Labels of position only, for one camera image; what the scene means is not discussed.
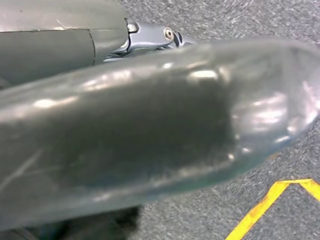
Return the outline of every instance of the yellow tape line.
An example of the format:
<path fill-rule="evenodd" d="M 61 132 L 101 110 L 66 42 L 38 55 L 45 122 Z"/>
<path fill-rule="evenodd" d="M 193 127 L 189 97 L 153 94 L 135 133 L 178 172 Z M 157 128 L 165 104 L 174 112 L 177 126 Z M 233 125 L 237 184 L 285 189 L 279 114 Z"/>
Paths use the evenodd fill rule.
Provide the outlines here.
<path fill-rule="evenodd" d="M 268 193 L 260 202 L 249 211 L 239 222 L 226 240 L 241 240 L 272 203 L 278 198 L 290 184 L 300 184 L 309 194 L 320 201 L 320 185 L 312 179 L 286 180 L 275 182 Z"/>
<path fill-rule="evenodd" d="M 315 197 L 316 200 L 320 202 L 320 185 L 313 181 L 312 179 L 309 179 L 308 182 L 300 182 L 300 185 L 305 188 L 309 194 Z"/>

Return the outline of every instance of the hex bolt head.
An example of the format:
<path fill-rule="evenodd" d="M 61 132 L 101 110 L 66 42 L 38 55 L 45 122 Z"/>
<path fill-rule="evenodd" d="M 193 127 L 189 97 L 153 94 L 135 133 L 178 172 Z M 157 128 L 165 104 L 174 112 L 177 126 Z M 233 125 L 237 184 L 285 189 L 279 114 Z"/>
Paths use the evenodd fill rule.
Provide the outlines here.
<path fill-rule="evenodd" d="M 163 29 L 163 34 L 165 35 L 165 38 L 167 39 L 168 41 L 173 41 L 174 38 L 174 34 L 174 31 L 172 31 L 172 29 L 171 29 L 170 27 L 165 27 L 165 29 Z"/>
<path fill-rule="evenodd" d="M 127 25 L 127 28 L 128 28 L 128 31 L 129 33 L 136 33 L 136 32 L 138 31 L 138 29 L 137 28 L 137 26 L 134 25 L 134 24 L 132 24 L 132 23 L 128 24 Z"/>

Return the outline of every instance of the scratch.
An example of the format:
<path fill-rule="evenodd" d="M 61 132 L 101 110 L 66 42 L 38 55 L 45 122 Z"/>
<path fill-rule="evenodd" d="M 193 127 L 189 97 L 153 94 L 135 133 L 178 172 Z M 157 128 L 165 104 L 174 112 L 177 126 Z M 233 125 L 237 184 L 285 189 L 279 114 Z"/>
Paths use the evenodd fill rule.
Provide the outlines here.
<path fill-rule="evenodd" d="M 61 27 L 55 27 L 55 29 L 56 30 L 60 30 L 60 28 L 62 28 L 63 30 L 66 30 L 67 28 L 66 27 L 65 27 L 65 26 L 63 26 L 63 24 L 62 24 L 60 21 L 59 21 L 58 19 L 56 19 L 57 20 L 57 22 L 58 23 L 58 24 L 60 24 Z"/>
<path fill-rule="evenodd" d="M 2 193 L 3 190 L 5 190 L 8 185 L 14 181 L 14 179 L 19 178 L 20 176 L 23 175 L 24 172 L 26 172 L 28 168 L 31 167 L 31 165 L 35 163 L 37 160 L 39 159 L 39 157 L 42 155 L 42 151 L 38 150 L 33 154 L 32 156 L 28 158 L 20 166 L 19 166 L 17 170 L 14 171 L 13 173 L 7 176 L 5 178 L 1 184 L 0 184 L 0 193 Z"/>

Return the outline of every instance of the metal clamp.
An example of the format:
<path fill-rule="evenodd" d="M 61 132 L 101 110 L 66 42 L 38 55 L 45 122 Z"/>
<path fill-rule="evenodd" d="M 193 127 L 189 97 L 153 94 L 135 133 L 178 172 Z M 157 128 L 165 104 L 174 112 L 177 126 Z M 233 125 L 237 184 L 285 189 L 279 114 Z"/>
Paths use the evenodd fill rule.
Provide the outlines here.
<path fill-rule="evenodd" d="M 123 58 L 152 53 L 158 50 L 181 48 L 196 44 L 189 36 L 183 36 L 168 26 L 140 23 L 127 20 L 128 39 L 118 49 L 109 54 L 103 62 L 112 62 Z"/>

